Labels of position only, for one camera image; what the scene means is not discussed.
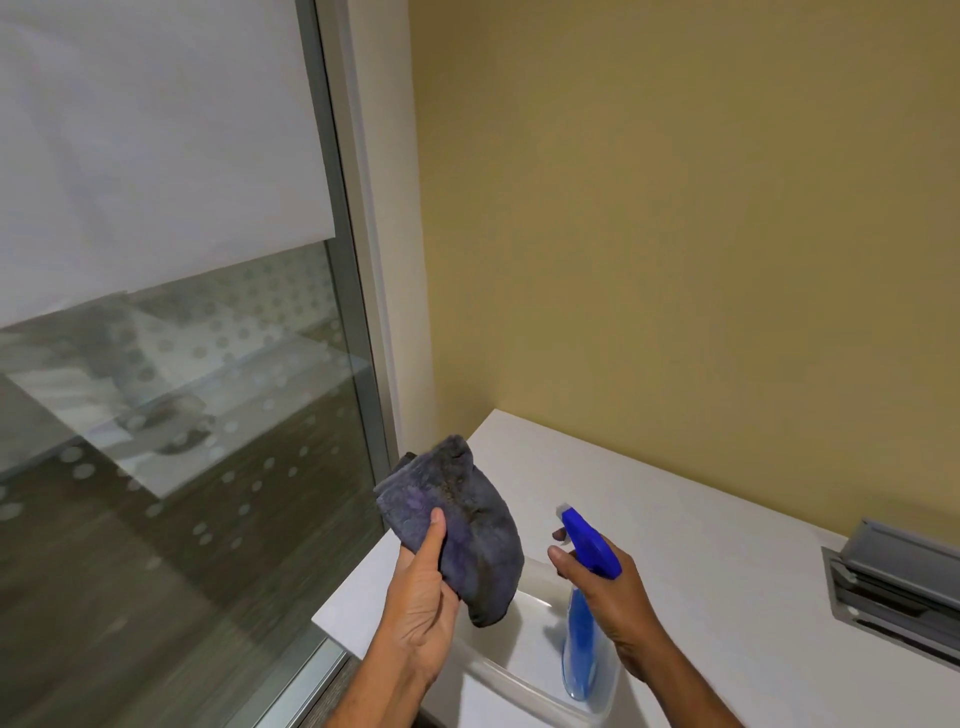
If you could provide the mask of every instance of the forearm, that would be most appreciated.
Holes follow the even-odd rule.
[[[743,724],[665,633],[638,652],[635,660],[672,728],[742,728]]]
[[[426,693],[409,656],[377,632],[328,728],[408,728]]]

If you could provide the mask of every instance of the white desk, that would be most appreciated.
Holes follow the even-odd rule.
[[[842,537],[504,412],[469,443],[525,554],[546,560],[563,501],[633,554],[664,626],[748,726],[960,725],[960,673],[831,615],[820,548]],[[388,533],[314,617],[357,656],[397,549]],[[621,687],[610,725],[667,725],[646,686]],[[448,728],[539,725],[452,664],[423,707]]]

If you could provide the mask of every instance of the cleaning cloth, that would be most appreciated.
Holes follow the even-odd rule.
[[[503,619],[523,570],[523,550],[510,509],[473,465],[464,438],[450,435],[422,455],[408,452],[374,492],[384,521],[415,553],[430,527],[430,511],[442,508],[444,581],[467,604],[476,626]]]

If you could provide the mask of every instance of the white window shade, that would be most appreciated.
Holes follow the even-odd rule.
[[[292,2],[0,10],[0,325],[334,235]]]

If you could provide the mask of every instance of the white trim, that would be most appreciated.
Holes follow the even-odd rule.
[[[389,392],[384,418],[393,415],[396,451],[423,450],[440,433],[407,3],[319,0],[317,10],[371,339],[379,338],[374,367],[380,364],[377,380]]]

